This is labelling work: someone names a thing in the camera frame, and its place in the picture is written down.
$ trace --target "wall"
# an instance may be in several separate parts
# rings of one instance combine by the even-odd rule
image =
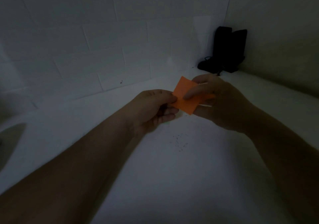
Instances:
[[[2,112],[194,67],[211,55],[228,1],[0,0]]]
[[[225,25],[248,29],[240,69],[319,97],[319,0],[230,0]]]

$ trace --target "white brick wall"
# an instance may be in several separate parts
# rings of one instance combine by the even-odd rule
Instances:
[[[0,111],[194,67],[229,0],[0,0]]]

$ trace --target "hand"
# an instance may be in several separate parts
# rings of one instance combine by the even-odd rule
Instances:
[[[179,110],[168,105],[175,101],[177,97],[170,91],[143,91],[119,112],[127,118],[132,134],[141,136],[152,131],[159,124],[175,118]]]
[[[199,75],[193,79],[200,84],[190,89],[184,96],[187,100],[201,93],[213,93],[214,99],[202,102],[194,114],[213,121],[216,125],[227,130],[246,133],[253,125],[255,113],[259,110],[244,95],[232,86],[213,74]]]

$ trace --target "skin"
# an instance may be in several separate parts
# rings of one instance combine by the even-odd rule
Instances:
[[[220,127],[246,134],[281,188],[301,223],[319,223],[319,153],[285,125],[250,103],[231,84],[212,75],[184,96],[213,93],[194,114]],[[171,92],[140,93],[70,148],[0,196],[1,223],[82,223],[98,190],[117,165],[127,144],[158,124],[173,120],[178,109]]]

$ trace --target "orange paper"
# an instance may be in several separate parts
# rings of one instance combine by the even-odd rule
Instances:
[[[189,100],[184,100],[184,95],[193,87],[197,86],[198,84],[186,79],[185,77],[181,77],[179,80],[175,90],[173,91],[173,95],[177,96],[177,101],[171,104],[173,107],[176,107],[189,115],[192,115],[195,111],[196,107],[199,105],[200,102],[215,98],[214,94],[199,94],[192,97]]]

